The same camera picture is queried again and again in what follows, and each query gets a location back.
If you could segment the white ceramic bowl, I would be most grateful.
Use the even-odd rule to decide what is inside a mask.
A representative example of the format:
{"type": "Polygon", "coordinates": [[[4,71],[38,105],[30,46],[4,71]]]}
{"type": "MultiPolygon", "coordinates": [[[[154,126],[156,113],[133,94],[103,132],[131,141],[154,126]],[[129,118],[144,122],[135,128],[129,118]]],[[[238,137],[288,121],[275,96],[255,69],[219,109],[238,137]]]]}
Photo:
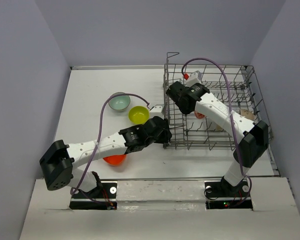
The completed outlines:
{"type": "Polygon", "coordinates": [[[212,132],[222,132],[223,128],[219,126],[217,123],[214,121],[208,119],[207,120],[207,130],[212,131],[212,132]]]}
{"type": "Polygon", "coordinates": [[[249,110],[247,110],[247,109],[241,109],[240,110],[240,115],[243,116],[246,119],[249,119],[249,120],[252,120],[252,121],[255,120],[254,113],[251,112],[251,111],[249,111],[249,110]]]}

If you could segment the orange square plastic bowl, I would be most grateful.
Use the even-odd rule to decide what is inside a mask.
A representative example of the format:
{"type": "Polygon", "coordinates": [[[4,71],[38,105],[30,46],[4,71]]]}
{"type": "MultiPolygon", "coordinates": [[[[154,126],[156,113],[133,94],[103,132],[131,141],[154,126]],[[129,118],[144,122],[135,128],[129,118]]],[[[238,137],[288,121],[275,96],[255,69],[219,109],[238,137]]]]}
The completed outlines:
{"type": "Polygon", "coordinates": [[[112,156],[104,157],[103,160],[110,166],[117,167],[120,166],[125,161],[126,157],[127,157],[126,154],[112,155],[112,156]]]}

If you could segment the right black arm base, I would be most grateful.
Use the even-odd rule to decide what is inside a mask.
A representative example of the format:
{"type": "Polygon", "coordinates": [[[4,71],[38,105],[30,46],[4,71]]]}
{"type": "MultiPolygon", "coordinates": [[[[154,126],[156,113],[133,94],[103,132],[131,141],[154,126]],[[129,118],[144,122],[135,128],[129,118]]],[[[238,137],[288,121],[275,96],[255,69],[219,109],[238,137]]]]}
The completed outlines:
{"type": "Polygon", "coordinates": [[[247,181],[240,183],[238,190],[225,193],[219,181],[206,181],[204,183],[205,207],[207,210],[225,209],[253,209],[251,197],[248,195],[247,181]]]}

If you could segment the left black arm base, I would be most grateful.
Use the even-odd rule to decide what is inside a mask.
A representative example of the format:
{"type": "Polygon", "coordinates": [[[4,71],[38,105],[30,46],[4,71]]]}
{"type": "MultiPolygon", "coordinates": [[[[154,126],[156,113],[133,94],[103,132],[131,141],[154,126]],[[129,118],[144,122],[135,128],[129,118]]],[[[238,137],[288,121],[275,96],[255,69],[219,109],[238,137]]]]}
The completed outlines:
{"type": "Polygon", "coordinates": [[[74,194],[69,203],[71,210],[98,210],[111,211],[117,209],[117,181],[102,181],[101,190],[78,192],[74,194]]]}

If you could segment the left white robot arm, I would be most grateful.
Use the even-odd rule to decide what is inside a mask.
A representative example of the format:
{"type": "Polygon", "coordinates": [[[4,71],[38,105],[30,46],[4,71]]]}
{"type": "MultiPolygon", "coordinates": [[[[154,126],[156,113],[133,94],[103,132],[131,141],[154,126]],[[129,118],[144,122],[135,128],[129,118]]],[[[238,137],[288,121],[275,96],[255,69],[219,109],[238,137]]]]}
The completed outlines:
{"type": "Polygon", "coordinates": [[[102,140],[65,144],[57,140],[39,160],[49,191],[71,187],[94,198],[100,194],[101,181],[97,173],[80,169],[90,162],[110,156],[140,152],[149,145],[167,144],[172,138],[168,120],[154,116],[144,124],[122,129],[102,140]]]}

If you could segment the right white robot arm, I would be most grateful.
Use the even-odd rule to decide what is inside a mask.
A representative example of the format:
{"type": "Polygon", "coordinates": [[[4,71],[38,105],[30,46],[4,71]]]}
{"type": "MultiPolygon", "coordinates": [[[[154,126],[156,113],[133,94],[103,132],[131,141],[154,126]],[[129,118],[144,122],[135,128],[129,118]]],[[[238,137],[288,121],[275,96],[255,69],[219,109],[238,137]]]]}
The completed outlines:
{"type": "Polygon", "coordinates": [[[232,196],[246,177],[254,163],[269,146],[269,126],[264,121],[254,122],[219,101],[201,83],[185,86],[174,82],[166,90],[166,95],[175,103],[182,114],[198,112],[211,119],[233,137],[234,161],[221,178],[220,190],[225,196],[232,196]]]}

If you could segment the orange patterned glass bowl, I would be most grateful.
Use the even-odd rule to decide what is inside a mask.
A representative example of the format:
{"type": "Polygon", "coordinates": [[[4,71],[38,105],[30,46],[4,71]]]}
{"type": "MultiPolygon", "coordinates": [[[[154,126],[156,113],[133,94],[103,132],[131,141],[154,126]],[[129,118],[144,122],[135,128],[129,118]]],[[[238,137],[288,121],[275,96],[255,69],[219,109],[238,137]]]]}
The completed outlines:
{"type": "Polygon", "coordinates": [[[194,111],[194,115],[197,119],[204,119],[206,116],[202,113],[199,113],[197,111],[194,111]]]}

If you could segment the lime green bowl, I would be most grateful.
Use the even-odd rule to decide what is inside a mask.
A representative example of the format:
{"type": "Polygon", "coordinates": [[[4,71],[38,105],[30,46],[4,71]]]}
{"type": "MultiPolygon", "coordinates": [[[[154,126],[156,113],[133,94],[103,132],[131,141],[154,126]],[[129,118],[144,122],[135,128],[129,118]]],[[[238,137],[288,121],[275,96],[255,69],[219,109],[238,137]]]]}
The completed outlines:
{"type": "Polygon", "coordinates": [[[129,120],[135,125],[144,124],[149,116],[149,110],[144,106],[134,106],[128,113],[129,120]]]}

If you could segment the celadon green ceramic bowl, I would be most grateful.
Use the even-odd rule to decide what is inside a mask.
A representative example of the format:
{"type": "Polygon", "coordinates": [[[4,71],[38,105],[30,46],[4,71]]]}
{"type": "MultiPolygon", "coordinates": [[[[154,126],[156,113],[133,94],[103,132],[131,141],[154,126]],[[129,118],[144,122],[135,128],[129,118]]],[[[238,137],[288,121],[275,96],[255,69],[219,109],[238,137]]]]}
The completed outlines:
{"type": "Polygon", "coordinates": [[[124,95],[123,92],[115,92],[112,94],[110,101],[108,102],[109,107],[117,112],[125,111],[130,103],[131,99],[128,95],[124,95]]]}

